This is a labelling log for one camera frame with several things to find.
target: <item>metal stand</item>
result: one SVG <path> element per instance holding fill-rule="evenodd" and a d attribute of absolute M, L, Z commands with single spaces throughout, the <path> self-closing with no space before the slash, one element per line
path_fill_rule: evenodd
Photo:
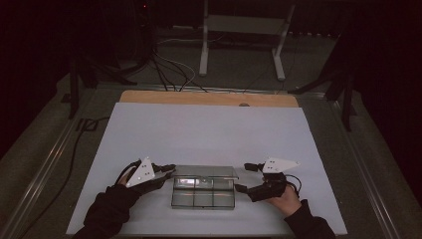
<path fill-rule="evenodd" d="M 96 60 L 87 56 L 83 53 L 73 53 L 71 54 L 70 59 L 70 83 L 71 83 L 71 112 L 69 114 L 69 119 L 72 119 L 75 116 L 75 113 L 79 108 L 79 76 L 87 88 L 95 88 L 98 84 L 98 81 L 95 77 L 93 68 L 96 68 L 98 71 L 108 75 L 116 82 L 121 83 L 126 86 L 135 86 L 137 83 L 128 81 L 119 74 L 109 70 L 107 67 L 98 63 Z"/>
<path fill-rule="evenodd" d="M 351 131 L 350 128 L 350 112 L 351 112 L 351 97 L 353 91 L 353 75 L 342 70 L 336 70 L 332 73 L 319 76 L 319 78 L 299 89 L 288 91 L 289 94 L 301 95 L 325 82 L 332 81 L 328 90 L 325 92 L 325 97 L 328 101 L 337 101 L 342 92 L 343 94 L 343 108 L 341 112 L 341 120 L 344 127 Z"/>
<path fill-rule="evenodd" d="M 283 70 L 280 54 L 289 31 L 295 5 L 291 5 L 288 16 L 285 19 L 265 19 L 249 18 L 236 16 L 219 16 L 208 14 L 208 0 L 204 0 L 204 26 L 202 39 L 202 54 L 199 65 L 199 76 L 207 75 L 208 67 L 208 31 L 220 32 L 238 32 L 238 33 L 256 33 L 278 35 L 280 37 L 279 45 L 272 50 L 274 65 L 276 68 L 277 79 L 283 81 L 286 79 Z"/>

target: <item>person's right hand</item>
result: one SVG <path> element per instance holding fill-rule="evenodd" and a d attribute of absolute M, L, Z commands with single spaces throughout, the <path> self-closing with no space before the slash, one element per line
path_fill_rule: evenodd
<path fill-rule="evenodd" d="M 282 196 L 267 199 L 267 202 L 277 207 L 286 217 L 294 214 L 302 206 L 295 191 L 288 185 Z"/>

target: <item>black cable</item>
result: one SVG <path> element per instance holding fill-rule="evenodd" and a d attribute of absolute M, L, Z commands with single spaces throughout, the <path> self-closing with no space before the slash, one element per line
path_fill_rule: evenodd
<path fill-rule="evenodd" d="M 170 70 L 170 71 L 172 71 L 172 72 L 174 72 L 174 73 L 176 73 L 176 74 L 178 74 L 178 75 L 180 75 L 180 76 L 182 76 L 184 79 L 185 79 L 185 82 L 186 81 L 189 81 L 189 78 L 187 77 L 187 75 L 186 75 L 186 73 L 179 67 L 179 66 L 177 66 L 177 64 L 174 64 L 174 63 L 172 63 L 172 62 L 169 62 L 171 65 L 173 65 L 174 67 L 176 67 L 180 72 L 178 72 L 178 71 L 176 71 L 176 70 L 174 70 L 174 69 L 172 69 L 172 68 L 169 68 L 169 67 L 167 67 L 167 66 L 165 66 L 164 64 L 162 64 L 162 63 L 160 63 L 160 62 L 157 62 L 157 64 L 158 65 L 160 65 L 160 66 L 162 66 L 162 67 L 164 67 L 164 68 L 166 68 L 166 69 L 168 69 L 168 70 Z M 194 81 L 192 81 L 191 82 L 193 85 L 195 85 L 195 87 L 197 87 L 197 88 L 199 88 L 199 89 L 201 89 L 202 91 L 204 91 L 205 93 L 208 93 L 208 91 L 207 90 L 205 90 L 203 87 L 201 87 L 201 86 L 199 86 L 198 84 L 196 84 Z"/>
<path fill-rule="evenodd" d="M 230 39 L 230 44 L 221 43 L 220 41 L 224 39 L 225 37 Z M 223 37 L 219 38 L 218 40 L 210 42 L 209 49 L 225 49 L 225 48 L 234 48 L 236 46 L 235 39 L 230 36 L 229 34 L 223 35 Z"/>
<path fill-rule="evenodd" d="M 164 60 L 165 62 L 168 62 L 168 63 L 170 63 L 170 64 L 173 64 L 174 66 L 176 66 L 175 65 L 175 63 L 177 63 L 177 62 L 173 62 L 173 61 L 170 61 L 170 60 L 167 60 L 167 59 L 165 59 L 165 58 L 162 58 L 162 57 L 160 57 L 156 52 L 154 52 L 154 54 L 155 54 L 155 56 L 157 56 L 158 58 L 160 58 L 160 59 L 162 59 L 162 60 Z M 193 77 L 192 77 L 192 79 L 190 79 L 190 80 L 187 80 L 187 76 L 186 76 L 186 74 L 180 69 L 180 68 L 178 68 L 177 66 L 177 68 L 178 69 L 180 69 L 180 71 L 182 71 L 183 72 L 183 75 L 184 76 L 186 76 L 186 81 L 185 81 L 185 83 L 181 86 L 181 88 L 179 89 L 179 92 L 181 92 L 181 91 L 183 91 L 183 89 L 188 85 L 188 84 L 190 84 L 190 83 L 193 83 L 193 79 L 195 78 L 195 72 L 194 72 L 194 70 L 192 69 L 192 68 L 190 68 L 190 67 L 188 67 L 188 66 L 186 66 L 186 65 L 184 65 L 184 64 L 181 64 L 181 63 L 177 63 L 177 64 L 180 64 L 180 65 L 182 65 L 182 66 L 184 66 L 184 67 L 186 67 L 186 68 L 188 68 L 188 69 L 190 69 L 192 72 L 193 72 Z"/>
<path fill-rule="evenodd" d="M 155 71 L 157 71 L 158 76 L 160 77 L 160 81 L 163 83 L 165 90 L 168 91 L 167 86 L 165 85 L 165 82 L 167 82 L 168 84 L 170 84 L 173 87 L 173 91 L 176 92 L 176 85 L 174 85 L 174 83 L 172 83 L 170 80 L 168 80 L 168 78 L 165 76 L 164 72 L 158 67 L 159 62 L 155 61 L 155 59 L 152 60 L 154 62 L 155 68 L 151 67 L 152 69 L 154 69 Z"/>
<path fill-rule="evenodd" d="M 291 72 L 292 72 L 292 69 L 293 69 L 293 66 L 295 65 L 295 61 L 296 61 L 296 52 L 297 52 L 297 50 L 298 50 L 298 43 L 299 43 L 299 37 L 298 37 L 298 39 L 296 40 L 296 44 L 295 44 L 295 51 L 294 51 L 294 55 L 293 55 L 293 63 L 292 63 L 292 65 L 291 65 L 291 67 L 289 68 L 289 72 L 288 72 L 288 74 L 286 75 L 286 79 L 284 80 L 284 81 L 282 81 L 282 87 L 276 92 L 276 95 L 280 92 L 280 91 L 282 91 L 283 89 L 284 89 L 284 87 L 285 87 L 285 81 L 289 78 L 289 76 L 290 76 L 290 74 L 291 74 Z M 252 87 L 252 85 L 254 85 L 258 80 L 260 80 L 261 79 L 261 77 L 268 71 L 268 68 L 270 67 L 270 65 L 268 65 L 267 66 L 267 68 L 266 68 L 266 71 L 264 72 L 264 73 L 262 73 L 257 79 L 255 79 L 254 81 L 252 81 L 249 85 L 248 85 L 248 87 L 243 91 L 243 94 L 245 94 L 246 93 L 246 91 L 248 91 L 249 90 L 249 88 L 250 87 Z"/>
<path fill-rule="evenodd" d="M 165 82 L 164 82 L 164 80 L 162 79 L 162 77 L 161 77 L 161 73 L 160 73 L 160 71 L 158 70 L 158 66 L 157 66 L 157 63 L 156 63 L 156 61 L 155 61 L 155 59 L 154 59 L 154 57 L 152 57 L 152 62 L 154 63 L 154 65 L 155 65 L 155 70 L 157 71 L 157 74 L 158 74 L 158 77 L 159 77 L 159 81 L 161 81 L 161 83 L 162 83 L 162 85 L 164 86 L 164 88 L 165 88 L 165 90 L 168 92 L 168 88 L 167 88 L 167 85 L 165 85 Z"/>
<path fill-rule="evenodd" d="M 292 177 L 292 178 L 294 178 L 295 180 L 297 180 L 298 181 L 298 183 L 299 183 L 299 189 L 298 189 L 298 192 L 300 192 L 301 191 L 301 189 L 302 189 L 302 182 L 296 177 L 296 176 L 293 176 L 293 175 L 290 175 L 290 174 L 285 174 L 285 176 L 286 177 Z"/>
<path fill-rule="evenodd" d="M 57 200 L 57 198 L 59 198 L 63 189 L 65 189 L 66 185 L 68 184 L 68 181 L 71 178 L 72 172 L 74 170 L 74 164 L 75 164 L 75 157 L 76 157 L 76 152 L 77 152 L 77 148 L 78 148 L 78 142 L 81 139 L 82 134 L 87 130 L 87 128 L 89 128 L 94 123 L 97 123 L 101 120 L 109 120 L 109 118 L 95 119 L 95 120 L 87 123 L 81 129 L 81 131 L 80 131 L 80 133 L 77 137 L 77 140 L 75 141 L 75 144 L 74 144 L 74 149 L 72 151 L 71 165 L 69 167 L 68 175 L 66 176 L 66 179 L 65 179 L 63 185 L 61 186 L 59 191 L 56 193 L 56 195 L 53 197 L 53 199 L 50 201 L 50 203 L 44 208 L 44 210 L 32 221 L 32 223 L 27 227 L 27 229 L 22 233 L 22 235 L 19 237 L 19 239 L 22 239 L 28 233 L 28 231 L 38 222 L 38 220 L 40 220 L 40 218 L 44 215 L 44 213 L 46 213 L 46 211 L 53 205 L 53 203 Z"/>
<path fill-rule="evenodd" d="M 252 87 L 252 85 L 254 85 L 258 80 L 260 80 L 264 74 L 266 74 L 268 72 L 268 68 L 272 65 L 272 63 L 270 63 L 266 68 L 265 71 L 263 73 L 260 74 L 260 76 L 258 78 L 256 78 L 254 81 L 252 81 L 246 88 L 245 90 L 242 92 L 242 94 L 245 94 L 246 91 L 249 90 L 250 87 Z"/>

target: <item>metal rail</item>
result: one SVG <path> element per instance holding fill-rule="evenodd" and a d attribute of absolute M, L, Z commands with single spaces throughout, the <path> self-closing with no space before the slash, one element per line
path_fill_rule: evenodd
<path fill-rule="evenodd" d="M 2 239 L 15 239 L 20 235 L 25 221 L 28 218 L 29 213 L 37 202 L 38 197 L 46 185 L 51 173 L 53 172 L 57 162 L 60 160 L 63 150 L 66 148 L 73 129 L 76 127 L 78 119 L 80 118 L 83 109 L 87 106 L 91 96 L 86 99 L 82 107 L 78 110 L 73 119 L 69 119 L 62 132 L 59 134 L 55 144 L 50 150 L 49 155 L 44 160 L 43 164 L 38 169 L 34 178 L 28 185 L 25 193 L 18 202 L 11 216 L 9 217 L 3 230 L 0 232 L 0 238 Z"/>
<path fill-rule="evenodd" d="M 342 136 L 346 140 L 348 146 L 351 149 L 353 154 L 354 163 L 357 169 L 357 173 L 359 175 L 360 180 L 362 181 L 363 188 L 366 191 L 368 199 L 372 205 L 372 208 L 375 212 L 375 215 L 378 219 L 378 222 L 381 226 L 381 229 L 384 233 L 386 239 L 400 239 L 400 234 L 388 213 L 388 209 L 385 205 L 384 200 L 382 199 L 381 194 L 379 193 L 378 189 L 376 188 L 375 182 L 372 179 L 372 176 L 367 168 L 363 156 L 360 154 L 359 150 L 357 149 L 356 143 L 353 137 L 350 135 L 350 132 L 347 132 L 343 126 L 341 121 L 341 107 L 338 102 L 334 102 L 330 104 L 332 114 L 334 116 L 335 121 L 339 127 L 339 130 L 342 133 Z"/>

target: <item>clear plastic container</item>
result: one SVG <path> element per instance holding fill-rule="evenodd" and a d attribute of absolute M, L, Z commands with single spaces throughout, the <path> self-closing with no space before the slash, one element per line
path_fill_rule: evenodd
<path fill-rule="evenodd" d="M 171 206 L 175 209 L 233 210 L 234 180 L 230 166 L 176 167 Z"/>

